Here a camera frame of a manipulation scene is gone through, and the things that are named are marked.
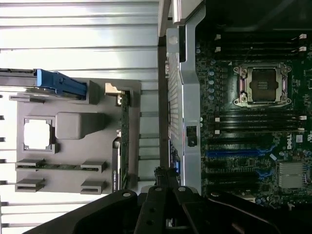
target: cpu socket cutout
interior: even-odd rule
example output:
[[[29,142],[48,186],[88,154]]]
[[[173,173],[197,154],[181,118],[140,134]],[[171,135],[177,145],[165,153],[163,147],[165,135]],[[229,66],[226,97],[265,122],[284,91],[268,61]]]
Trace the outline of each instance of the cpu socket cutout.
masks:
[[[292,101],[287,97],[291,67],[283,63],[243,64],[235,67],[239,75],[238,98],[234,105],[247,108],[281,107]]]

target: screw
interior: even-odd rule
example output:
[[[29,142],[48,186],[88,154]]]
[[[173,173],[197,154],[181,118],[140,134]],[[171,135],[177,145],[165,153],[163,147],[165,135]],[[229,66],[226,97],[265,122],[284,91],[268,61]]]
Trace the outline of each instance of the screw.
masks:
[[[217,196],[220,196],[220,194],[219,194],[219,193],[217,193],[217,192],[212,192],[212,193],[211,193],[211,196],[215,196],[215,197],[217,197]]]

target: dell logo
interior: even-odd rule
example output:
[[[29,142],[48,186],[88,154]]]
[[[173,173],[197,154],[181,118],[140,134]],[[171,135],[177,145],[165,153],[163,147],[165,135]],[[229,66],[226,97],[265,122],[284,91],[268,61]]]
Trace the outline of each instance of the dell logo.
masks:
[[[288,150],[291,150],[293,147],[292,147],[292,135],[291,134],[289,134],[288,136],[287,136],[287,149]]]

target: cpu socket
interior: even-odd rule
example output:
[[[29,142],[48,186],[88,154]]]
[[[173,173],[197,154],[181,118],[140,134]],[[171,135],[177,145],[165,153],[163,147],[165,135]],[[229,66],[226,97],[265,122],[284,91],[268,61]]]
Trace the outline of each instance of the cpu socket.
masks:
[[[234,105],[247,108],[280,107],[290,104],[287,79],[291,67],[283,63],[252,63],[235,67],[239,75]]]

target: motherboard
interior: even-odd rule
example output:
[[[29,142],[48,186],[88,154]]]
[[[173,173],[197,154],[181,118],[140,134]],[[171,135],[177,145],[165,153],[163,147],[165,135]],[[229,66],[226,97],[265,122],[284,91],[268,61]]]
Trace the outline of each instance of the motherboard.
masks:
[[[196,34],[202,193],[312,203],[310,35]]]

